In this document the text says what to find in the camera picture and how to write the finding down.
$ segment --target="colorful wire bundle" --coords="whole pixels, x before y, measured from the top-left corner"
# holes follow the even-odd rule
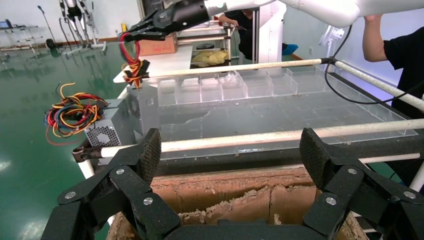
[[[53,134],[58,138],[69,138],[79,134],[88,128],[95,121],[102,118],[103,106],[108,103],[102,98],[85,92],[78,92],[72,96],[64,96],[63,88],[74,85],[73,83],[64,84],[60,87],[61,102],[53,104],[44,118],[44,124],[47,126],[45,136],[50,144],[63,146],[79,142],[54,143],[49,139],[49,128],[52,128]]]
[[[124,76],[124,79],[128,84],[132,84],[134,82],[135,87],[139,89],[140,83],[141,83],[141,78],[142,78],[139,75],[139,72],[140,72],[140,69],[143,65],[143,63],[139,59],[140,44],[139,44],[138,41],[135,41],[135,58],[132,58],[130,56],[130,54],[127,52],[127,50],[125,49],[125,46],[124,46],[124,38],[127,35],[129,35],[128,32],[122,34],[122,36],[120,37],[120,44],[119,44],[120,51],[122,52],[124,60],[128,63],[129,70],[131,72],[131,76],[126,75],[126,76]]]

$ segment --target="person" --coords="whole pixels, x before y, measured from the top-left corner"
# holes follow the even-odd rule
[[[405,92],[424,81],[424,27],[409,35],[383,41],[380,34],[382,16],[380,14],[364,17],[363,55],[369,62],[388,60],[395,70],[403,69],[397,88]],[[410,94],[421,99],[424,94],[424,85]],[[392,107],[411,119],[424,118],[423,112],[402,100],[394,100]],[[405,161],[387,162],[407,186],[411,184],[422,163],[422,159],[411,160],[409,163],[405,163]]]
[[[221,16],[218,20],[221,23],[234,25],[238,29],[240,35],[240,44],[238,50],[244,54],[246,59],[252,60],[253,49],[253,11],[251,9],[229,11]]]

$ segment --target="orange box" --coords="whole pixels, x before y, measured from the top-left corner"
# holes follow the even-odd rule
[[[177,34],[171,33],[165,41],[140,40],[140,56],[174,54],[178,50]]]

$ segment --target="white rod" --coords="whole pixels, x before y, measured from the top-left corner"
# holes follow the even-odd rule
[[[374,86],[376,86],[377,88],[385,91],[386,93],[389,93],[395,97],[404,94],[405,92],[402,90],[397,89],[396,87],[390,86],[387,83],[384,83],[380,80],[378,80],[375,77],[372,77],[370,75],[367,75],[361,71],[356,70],[355,68],[341,62],[341,61],[337,61],[335,63],[335,65],[355,76],[357,76],[358,78],[364,80],[365,82],[372,84]],[[416,107],[417,109],[424,111],[424,101],[422,101],[421,99],[414,97],[410,94],[406,94],[405,96],[401,97],[400,100],[404,101],[405,103]]]
[[[366,157],[366,158],[359,158],[359,160],[364,164],[373,164],[373,163],[392,162],[392,161],[419,159],[419,158],[420,158],[420,153],[417,152],[417,153],[401,154],[401,155],[393,155],[393,156]]]
[[[218,41],[218,40],[224,40],[224,39],[225,39],[225,36],[189,38],[189,39],[178,40],[178,44],[183,45],[183,44],[189,44],[189,43],[197,43],[197,42],[203,42],[203,41]]]
[[[90,160],[85,160],[83,162],[78,162],[79,169],[81,169],[82,174],[85,179],[94,176],[94,169]]]
[[[418,172],[413,178],[409,188],[419,192],[421,188],[423,187],[423,185],[424,185],[424,162],[419,167]]]
[[[287,68],[287,67],[307,66],[307,65],[314,65],[314,64],[321,64],[321,63],[322,63],[321,59],[280,61],[280,62],[246,64],[246,65],[205,67],[205,68],[173,70],[173,71],[156,71],[156,72],[149,72],[148,76],[149,78],[167,78],[167,77],[178,77],[178,76],[196,75],[196,74],[213,74],[213,73],[220,73],[220,72],[240,71],[240,70]]]
[[[332,126],[316,128],[314,131],[320,138],[381,133],[399,130],[423,129],[424,119],[403,120],[378,122],[368,124],[356,124],[347,126]],[[167,141],[162,142],[162,153],[178,152],[187,150],[199,150],[209,148],[231,147],[238,145],[249,144],[266,144],[275,142],[298,141],[301,139],[302,130],[294,131],[279,131],[269,133],[258,133],[238,136],[223,136],[214,138],[201,138],[182,141]],[[120,149],[124,149],[133,145],[127,146],[111,146],[101,149],[103,158],[113,157]]]
[[[210,30],[221,30],[224,29],[223,26],[220,25],[212,25],[213,27],[199,27],[199,28],[189,28],[186,30],[180,31],[180,33],[188,33],[188,32],[198,32],[198,31],[210,31]]]

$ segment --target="reflective floor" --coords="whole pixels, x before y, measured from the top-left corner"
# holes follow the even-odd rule
[[[87,50],[69,59],[53,57],[46,49],[38,59],[27,50],[7,52],[8,59],[0,55],[0,239],[40,239],[56,197],[84,179],[71,155],[77,145],[49,144],[43,119],[60,101],[55,93],[60,82],[76,83],[65,89],[69,95],[119,95],[125,84],[112,79],[123,60],[116,43],[107,46],[106,55]],[[106,225],[96,237],[105,239],[108,229]]]

